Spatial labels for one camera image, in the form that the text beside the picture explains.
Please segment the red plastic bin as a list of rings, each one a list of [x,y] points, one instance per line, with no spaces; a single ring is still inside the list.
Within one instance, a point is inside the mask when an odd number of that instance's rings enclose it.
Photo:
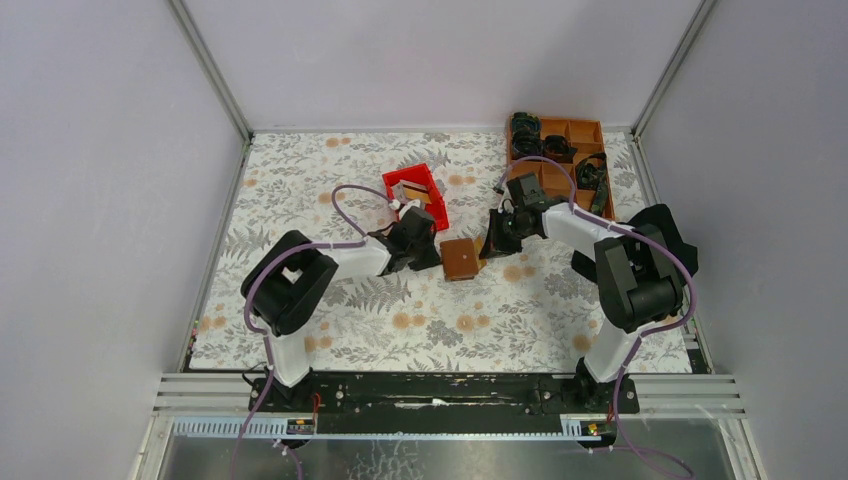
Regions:
[[[450,226],[442,188],[438,187],[428,165],[416,164],[382,175],[383,184],[390,200],[401,205],[412,202],[422,207],[435,220],[438,232]]]

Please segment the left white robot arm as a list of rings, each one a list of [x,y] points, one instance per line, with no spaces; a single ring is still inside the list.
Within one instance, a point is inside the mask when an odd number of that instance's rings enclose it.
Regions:
[[[289,231],[251,270],[241,286],[246,326],[263,336],[275,380],[271,395],[282,408],[296,411],[309,401],[304,327],[330,284],[435,267],[441,263],[435,234],[432,215],[409,207],[388,228],[354,242],[316,243]]]

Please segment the brown leather card holder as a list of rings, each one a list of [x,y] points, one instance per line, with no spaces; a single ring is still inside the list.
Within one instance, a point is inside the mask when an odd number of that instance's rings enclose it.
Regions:
[[[446,281],[471,280],[486,266],[480,257],[482,241],[472,238],[446,240],[440,243],[442,268]]]

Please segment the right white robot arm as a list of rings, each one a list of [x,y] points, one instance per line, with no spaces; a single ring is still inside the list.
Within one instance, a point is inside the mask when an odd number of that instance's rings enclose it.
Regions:
[[[523,240],[534,236],[557,240],[572,248],[573,269],[598,288],[606,319],[578,365],[586,377],[573,386],[577,405],[597,412],[612,400],[610,382],[630,359],[638,335],[679,312],[684,282],[697,270],[697,249],[683,241],[665,204],[617,224],[563,196],[547,196],[534,174],[507,181],[500,192],[481,258],[519,253]]]

